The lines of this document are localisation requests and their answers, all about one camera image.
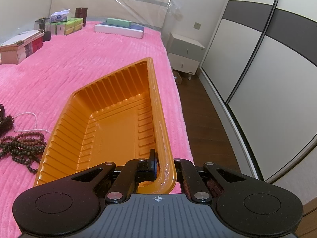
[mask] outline metal screw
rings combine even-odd
[[[114,191],[114,192],[110,192],[107,197],[111,200],[119,200],[123,197],[122,193],[121,192],[117,192],[117,191]]]
[[[194,194],[194,197],[195,197],[196,199],[202,201],[202,200],[208,199],[210,196],[209,196],[209,194],[208,194],[207,192],[200,191],[200,192],[196,192],[196,193]]]

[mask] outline white cord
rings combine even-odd
[[[31,112],[25,112],[25,113],[19,113],[16,116],[14,116],[13,118],[15,119],[16,117],[20,116],[20,115],[24,115],[24,114],[31,114],[35,116],[35,125],[34,125],[34,129],[30,129],[30,130],[14,130],[15,132],[26,132],[26,131],[45,131],[51,134],[51,132],[49,130],[45,130],[45,129],[36,129],[36,125],[37,125],[37,117],[35,113],[31,113]]]

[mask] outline nightstand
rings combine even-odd
[[[170,34],[166,46],[171,67],[174,70],[194,75],[205,53],[205,47],[194,39],[177,34]]]

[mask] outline beige headboard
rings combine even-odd
[[[171,0],[52,0],[50,14],[88,7],[87,19],[119,18],[161,28]]]

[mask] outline pink blanket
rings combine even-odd
[[[97,23],[87,22],[82,30],[68,36],[52,36],[51,41],[19,65],[0,65],[0,103],[6,114],[35,113],[37,127],[52,131],[73,91],[123,66],[152,57],[173,157],[192,161],[180,97],[160,33],[146,28],[143,39],[95,33]],[[15,129],[32,129],[34,121],[34,116],[19,116]],[[34,178],[25,166],[10,157],[0,159],[1,238],[20,235],[12,216],[12,203],[33,186]]]

